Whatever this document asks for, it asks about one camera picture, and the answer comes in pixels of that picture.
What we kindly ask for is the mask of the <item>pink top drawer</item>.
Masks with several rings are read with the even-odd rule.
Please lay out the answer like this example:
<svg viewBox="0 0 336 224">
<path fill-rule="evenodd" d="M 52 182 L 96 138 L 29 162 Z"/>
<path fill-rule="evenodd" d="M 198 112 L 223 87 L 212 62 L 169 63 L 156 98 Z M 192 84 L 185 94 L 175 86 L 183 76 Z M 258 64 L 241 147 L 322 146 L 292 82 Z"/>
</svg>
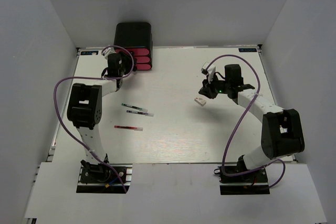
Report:
<svg viewBox="0 0 336 224">
<path fill-rule="evenodd" d="M 134 56 L 148 56 L 150 54 L 150 50 L 146 47 L 117 47 L 114 46 L 116 52 L 123 52 L 125 54 L 133 54 Z"/>
</svg>

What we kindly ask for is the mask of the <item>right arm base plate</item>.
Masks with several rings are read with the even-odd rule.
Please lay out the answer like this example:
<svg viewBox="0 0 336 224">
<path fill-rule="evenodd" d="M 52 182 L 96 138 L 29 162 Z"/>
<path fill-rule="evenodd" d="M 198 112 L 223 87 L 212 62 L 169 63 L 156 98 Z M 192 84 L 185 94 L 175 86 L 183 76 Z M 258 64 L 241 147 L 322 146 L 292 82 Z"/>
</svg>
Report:
<svg viewBox="0 0 336 224">
<path fill-rule="evenodd" d="M 221 195 L 269 195 L 267 173 L 264 169 L 241 176 L 225 176 L 221 167 L 214 169 L 214 175 L 219 177 Z"/>
</svg>

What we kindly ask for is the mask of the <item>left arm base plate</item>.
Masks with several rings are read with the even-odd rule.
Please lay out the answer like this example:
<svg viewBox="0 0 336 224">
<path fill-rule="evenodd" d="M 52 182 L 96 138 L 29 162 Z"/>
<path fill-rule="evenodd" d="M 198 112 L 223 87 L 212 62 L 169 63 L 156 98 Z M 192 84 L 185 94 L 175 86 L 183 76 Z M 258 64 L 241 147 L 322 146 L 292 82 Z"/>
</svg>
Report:
<svg viewBox="0 0 336 224">
<path fill-rule="evenodd" d="M 112 167 L 120 176 L 123 185 L 110 168 L 82 160 L 76 193 L 125 194 L 131 185 L 133 166 L 132 164 L 112 164 Z"/>
</svg>

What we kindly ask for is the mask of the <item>white staples box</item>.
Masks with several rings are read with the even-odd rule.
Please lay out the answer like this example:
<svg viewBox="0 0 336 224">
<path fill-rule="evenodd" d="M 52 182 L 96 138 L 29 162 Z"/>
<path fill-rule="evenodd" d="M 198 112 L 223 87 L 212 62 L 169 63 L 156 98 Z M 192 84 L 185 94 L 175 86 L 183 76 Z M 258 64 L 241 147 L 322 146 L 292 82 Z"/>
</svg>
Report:
<svg viewBox="0 0 336 224">
<path fill-rule="evenodd" d="M 204 100 L 203 98 L 196 97 L 194 101 L 200 106 L 204 106 L 206 104 L 206 100 Z"/>
</svg>

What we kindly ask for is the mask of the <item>green pen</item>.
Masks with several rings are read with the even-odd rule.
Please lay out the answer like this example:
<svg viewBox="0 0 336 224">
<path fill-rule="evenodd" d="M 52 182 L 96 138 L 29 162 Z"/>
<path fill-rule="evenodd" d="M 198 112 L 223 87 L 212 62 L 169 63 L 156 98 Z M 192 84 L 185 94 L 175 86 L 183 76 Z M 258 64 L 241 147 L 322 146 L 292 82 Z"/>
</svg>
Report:
<svg viewBox="0 0 336 224">
<path fill-rule="evenodd" d="M 125 104 L 125 103 L 122 103 L 121 104 L 122 106 L 125 106 L 127 108 L 132 108 L 132 109 L 136 109 L 138 111 L 142 111 L 142 112 L 147 112 L 148 110 L 145 109 L 145 108 L 141 108 L 141 107 L 138 107 L 138 106 L 135 106 L 135 105 L 130 105 L 130 104 Z"/>
</svg>

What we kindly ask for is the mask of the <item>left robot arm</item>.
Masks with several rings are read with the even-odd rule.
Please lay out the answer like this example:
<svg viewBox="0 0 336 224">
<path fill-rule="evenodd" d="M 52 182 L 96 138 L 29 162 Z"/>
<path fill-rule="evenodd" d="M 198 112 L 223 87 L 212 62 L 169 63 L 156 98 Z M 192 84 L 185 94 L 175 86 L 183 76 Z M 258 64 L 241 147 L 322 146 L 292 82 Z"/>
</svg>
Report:
<svg viewBox="0 0 336 224">
<path fill-rule="evenodd" d="M 90 84 L 74 83 L 71 88 L 67 119 L 80 135 L 80 143 L 86 152 L 85 164 L 96 165 L 93 176 L 101 182 L 110 178 L 108 154 L 101 142 L 98 124 L 102 118 L 102 98 L 120 90 L 123 78 L 136 70 L 136 60 L 127 52 L 110 52 L 105 56 L 107 67 L 100 79 Z"/>
</svg>

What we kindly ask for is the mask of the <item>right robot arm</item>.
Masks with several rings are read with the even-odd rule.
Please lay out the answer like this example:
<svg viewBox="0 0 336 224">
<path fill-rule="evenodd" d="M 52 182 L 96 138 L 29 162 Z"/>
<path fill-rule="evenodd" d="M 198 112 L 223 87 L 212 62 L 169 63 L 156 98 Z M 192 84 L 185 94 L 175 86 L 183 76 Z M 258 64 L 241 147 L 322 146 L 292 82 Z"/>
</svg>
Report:
<svg viewBox="0 0 336 224">
<path fill-rule="evenodd" d="M 202 66 L 201 72 L 206 78 L 199 90 L 200 95 L 214 99 L 218 94 L 225 94 L 245 108 L 244 114 L 251 113 L 261 122 L 260 145 L 238 159 L 233 173 L 223 170 L 225 176 L 238 176 L 247 182 L 255 177 L 257 170 L 275 160 L 303 152 L 304 138 L 298 111 L 272 104 L 251 84 L 245 84 L 240 65 L 226 65 L 223 80 L 218 79 L 216 68 L 209 63 Z"/>
</svg>

